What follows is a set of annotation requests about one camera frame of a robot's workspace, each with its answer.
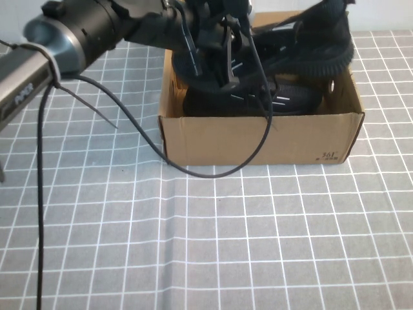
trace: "black wire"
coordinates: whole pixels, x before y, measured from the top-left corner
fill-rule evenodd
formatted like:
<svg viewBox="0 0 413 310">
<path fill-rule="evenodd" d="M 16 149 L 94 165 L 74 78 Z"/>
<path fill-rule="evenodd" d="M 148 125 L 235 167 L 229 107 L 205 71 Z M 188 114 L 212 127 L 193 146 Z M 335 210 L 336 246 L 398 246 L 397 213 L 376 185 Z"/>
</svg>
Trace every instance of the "black wire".
<svg viewBox="0 0 413 310">
<path fill-rule="evenodd" d="M 109 123 L 112 127 L 118 129 L 118 127 L 113 124 L 105 115 L 102 114 L 102 112 L 100 112 L 99 110 L 97 110 L 93 105 L 91 105 L 90 103 L 88 103 L 87 101 L 85 101 L 84 99 L 82 99 L 81 97 L 79 97 L 77 94 L 75 94 L 74 92 L 72 92 L 70 89 L 67 89 L 65 87 L 63 87 L 62 85 L 58 84 L 56 85 L 57 89 L 63 90 L 64 92 L 67 92 L 69 95 L 71 95 L 73 98 L 75 98 L 76 100 L 80 101 L 82 104 L 84 104 L 86 107 L 88 107 L 90 110 L 92 110 L 93 112 L 95 112 L 97 115 L 99 115 L 101 118 L 103 118 L 107 123 Z"/>
<path fill-rule="evenodd" d="M 43 288 L 43 257 L 45 250 L 45 228 L 43 222 L 43 118 L 47 99 L 52 91 L 53 84 L 47 86 L 40 102 L 37 119 L 37 207 L 39 220 L 39 258 L 37 267 L 37 300 L 36 309 L 41 310 L 41 297 Z"/>
<path fill-rule="evenodd" d="M 119 108 L 126 114 L 128 119 L 132 122 L 132 124 L 135 126 L 135 128 L 138 130 L 138 132 L 144 137 L 144 139 L 148 142 L 148 144 L 151 146 L 151 148 L 163 159 L 165 160 L 169 165 L 175 167 L 177 170 L 184 172 L 186 174 L 189 174 L 191 176 L 195 176 L 197 178 L 206 178 L 206 179 L 212 179 L 212 178 L 224 178 L 226 176 L 229 176 L 237 171 L 240 171 L 242 168 L 246 167 L 259 153 L 259 151 L 262 149 L 263 145 L 265 144 L 271 126 L 272 126 L 272 118 L 273 118 L 273 105 L 272 105 L 272 95 L 271 95 L 271 90 L 270 86 L 267 81 L 267 77 L 265 75 L 265 71 L 263 69 L 263 66 L 261 64 L 261 60 L 259 58 L 256 46 L 254 44 L 254 39 L 252 38 L 252 34 L 248 31 L 246 34 L 248 37 L 248 41 L 250 43 L 250 47 L 252 49 L 254 59 L 256 61 L 257 67 L 259 69 L 259 73 L 261 74 L 261 77 L 264 82 L 265 90 L 267 93 L 267 99 L 268 99 L 268 118 L 267 118 L 267 127 L 265 129 L 264 136 L 262 140 L 260 141 L 257 149 L 252 153 L 252 155 L 240 166 L 236 167 L 235 169 L 232 169 L 228 172 L 222 173 L 222 174 L 215 174 L 215 175 L 208 175 L 208 174 L 200 174 L 196 172 L 192 172 L 189 170 L 186 170 L 179 166 L 178 164 L 174 163 L 173 161 L 169 160 L 154 144 L 154 142 L 149 138 L 149 136 L 146 134 L 146 132 L 141 128 L 139 123 L 135 120 L 133 115 L 129 112 L 129 110 L 122 104 L 122 102 L 111 92 L 109 91 L 106 87 L 103 85 L 99 84 L 98 82 L 94 81 L 93 79 L 90 79 L 89 77 L 84 77 L 84 76 L 67 76 L 66 78 L 68 79 L 78 79 L 80 81 L 85 81 L 91 85 L 94 85 L 95 87 L 101 89 L 105 94 L 107 94 L 114 102 L 119 106 Z M 15 49 L 17 45 L 10 45 L 2 40 L 0 40 L 0 43 L 8 46 L 9 48 Z M 65 89 L 62 87 L 58 81 L 55 81 L 56 87 L 60 88 L 64 91 L 66 91 L 69 94 L 74 95 L 76 99 L 81 101 L 82 103 L 86 104 L 87 106 L 88 103 L 85 103 L 83 99 L 80 97 L 76 96 L 74 93 L 72 93 L 70 90 Z M 43 204 L 43 120 L 44 120 L 44 114 L 45 114 L 45 107 L 47 104 L 48 97 L 50 95 L 51 90 L 53 89 L 54 84 L 51 83 L 49 86 L 46 88 L 45 93 L 43 94 L 40 107 L 39 107 L 39 114 L 38 114 L 38 122 L 37 122 L 37 205 L 38 205 L 38 222 L 39 222 L 39 254 L 38 254 L 38 267 L 37 267 L 37 300 L 36 300 L 36 309 L 41 310 L 41 302 L 42 302 L 42 292 L 43 292 L 43 261 L 44 261 L 44 247 L 45 247 L 45 234 L 44 234 L 44 204 Z"/>
<path fill-rule="evenodd" d="M 0 40 L 0 44 L 4 45 L 6 47 L 9 47 L 12 50 L 15 50 L 18 47 L 17 44 L 10 44 L 10 43 L 4 42 L 3 40 Z"/>
<path fill-rule="evenodd" d="M 105 86 L 99 84 L 98 82 L 94 81 L 93 79 L 90 79 L 89 77 L 86 76 L 79 76 L 79 75 L 74 75 L 74 76 L 65 76 L 64 78 L 67 79 L 76 79 L 76 80 L 80 80 L 80 81 L 84 81 L 87 82 L 97 88 L 99 88 L 100 90 L 102 90 L 105 94 L 107 94 L 118 106 L 119 108 L 126 114 L 127 118 L 132 122 L 132 124 L 134 125 L 134 127 L 137 129 L 137 131 L 142 135 L 142 137 L 146 140 L 146 142 L 148 142 L 148 144 L 150 145 L 150 147 L 155 151 L 155 153 L 161 157 L 163 160 L 166 161 L 167 164 L 173 166 L 174 168 L 176 168 L 177 170 L 184 172 L 186 174 L 189 174 L 191 176 L 194 176 L 196 178 L 203 178 L 203 179 L 213 179 L 213 178 L 224 178 L 226 176 L 229 176 L 237 171 L 240 171 L 242 168 L 246 167 L 259 153 L 259 151 L 262 149 L 263 145 L 265 144 L 271 126 L 272 126 L 272 118 L 273 118 L 273 106 L 272 106 L 272 96 L 271 96 L 271 91 L 270 91 L 270 86 L 268 84 L 267 81 L 267 77 L 264 73 L 264 69 L 263 66 L 261 64 L 261 61 L 259 59 L 258 56 L 258 52 L 255 48 L 255 44 L 254 44 L 254 40 L 252 38 L 252 35 L 249 34 L 248 36 L 249 40 L 250 40 L 250 44 L 252 47 L 252 51 L 254 54 L 254 58 L 257 62 L 257 66 L 259 67 L 259 71 L 260 74 L 262 75 L 263 78 L 263 82 L 264 82 L 264 86 L 265 89 L 267 91 L 267 96 L 268 96 L 268 119 L 267 119 L 267 127 L 265 129 L 265 133 L 264 136 L 261 140 L 261 142 L 259 143 L 257 149 L 252 153 L 252 155 L 241 165 L 239 165 L 238 167 L 236 167 L 235 169 L 232 169 L 228 172 L 224 172 L 221 174 L 200 174 L 200 173 L 196 173 L 196 172 L 192 172 L 189 171 L 185 168 L 182 168 L 181 166 L 179 166 L 178 164 L 174 163 L 173 161 L 171 161 L 170 159 L 168 159 L 161 150 L 159 150 L 156 145 L 154 144 L 154 142 L 149 138 L 149 136 L 146 134 L 146 132 L 142 129 L 142 127 L 139 125 L 139 123 L 135 120 L 135 118 L 133 117 L 133 115 L 131 115 L 131 113 L 129 112 L 129 110 L 123 105 L 123 103 L 110 91 L 108 90 Z"/>
</svg>

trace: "open cardboard box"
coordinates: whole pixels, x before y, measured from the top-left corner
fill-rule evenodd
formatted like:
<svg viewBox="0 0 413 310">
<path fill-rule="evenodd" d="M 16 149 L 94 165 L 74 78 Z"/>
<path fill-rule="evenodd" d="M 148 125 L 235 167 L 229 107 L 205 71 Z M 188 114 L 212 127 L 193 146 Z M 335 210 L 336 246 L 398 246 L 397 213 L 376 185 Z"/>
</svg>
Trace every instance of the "open cardboard box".
<svg viewBox="0 0 413 310">
<path fill-rule="evenodd" d="M 282 21 L 297 12 L 256 15 L 254 26 Z M 256 149 L 264 117 L 190 118 L 183 113 L 184 85 L 165 53 L 159 127 L 168 158 L 179 165 L 239 165 Z M 252 165 L 343 163 L 364 121 L 365 111 L 350 69 L 325 85 L 315 115 L 275 117 L 268 139 Z"/>
</svg>

